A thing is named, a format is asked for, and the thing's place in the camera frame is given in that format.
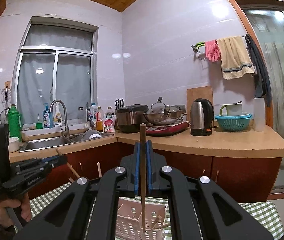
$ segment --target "pink plastic basket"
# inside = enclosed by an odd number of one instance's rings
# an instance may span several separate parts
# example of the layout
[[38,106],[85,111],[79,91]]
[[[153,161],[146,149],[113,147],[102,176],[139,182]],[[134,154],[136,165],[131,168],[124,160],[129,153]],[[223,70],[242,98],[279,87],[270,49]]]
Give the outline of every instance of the pink plastic basket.
[[162,229],[151,229],[150,225],[157,216],[162,218],[156,227],[165,224],[166,206],[161,204],[145,204],[146,232],[142,229],[142,208],[140,202],[119,199],[115,236],[123,240],[162,240]]

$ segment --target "wall outlet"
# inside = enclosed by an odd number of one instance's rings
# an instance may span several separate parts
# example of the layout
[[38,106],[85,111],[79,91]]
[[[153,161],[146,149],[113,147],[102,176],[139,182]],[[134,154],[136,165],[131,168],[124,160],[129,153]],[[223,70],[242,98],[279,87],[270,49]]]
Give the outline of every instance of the wall outlet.
[[4,83],[4,89],[6,88],[6,86],[8,86],[8,88],[10,88],[11,87],[11,81],[6,81]]
[[183,111],[183,114],[186,113],[185,105],[178,105],[177,108],[180,109],[180,110],[182,110],[182,111]]

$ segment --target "cutting board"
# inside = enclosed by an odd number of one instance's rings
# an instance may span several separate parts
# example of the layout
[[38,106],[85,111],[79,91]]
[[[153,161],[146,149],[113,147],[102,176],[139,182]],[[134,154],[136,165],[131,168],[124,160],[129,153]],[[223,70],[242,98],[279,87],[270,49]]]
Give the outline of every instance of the cutting board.
[[191,105],[197,98],[204,98],[210,100],[213,104],[213,90],[211,86],[190,88],[186,90],[186,120],[191,121]]

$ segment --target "scissors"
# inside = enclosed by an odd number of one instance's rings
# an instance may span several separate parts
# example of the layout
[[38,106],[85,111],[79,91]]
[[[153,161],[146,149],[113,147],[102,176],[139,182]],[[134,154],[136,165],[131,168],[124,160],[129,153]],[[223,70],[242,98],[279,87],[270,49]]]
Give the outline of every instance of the scissors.
[[115,100],[114,105],[116,109],[122,108],[124,106],[123,98]]

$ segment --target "kettle base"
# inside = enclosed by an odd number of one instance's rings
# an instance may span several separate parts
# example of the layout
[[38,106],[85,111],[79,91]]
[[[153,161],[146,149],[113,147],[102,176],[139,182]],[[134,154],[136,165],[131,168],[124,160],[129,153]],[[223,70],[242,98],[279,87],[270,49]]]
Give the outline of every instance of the kettle base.
[[193,136],[205,136],[212,134],[212,129],[192,129],[191,128],[191,135]]

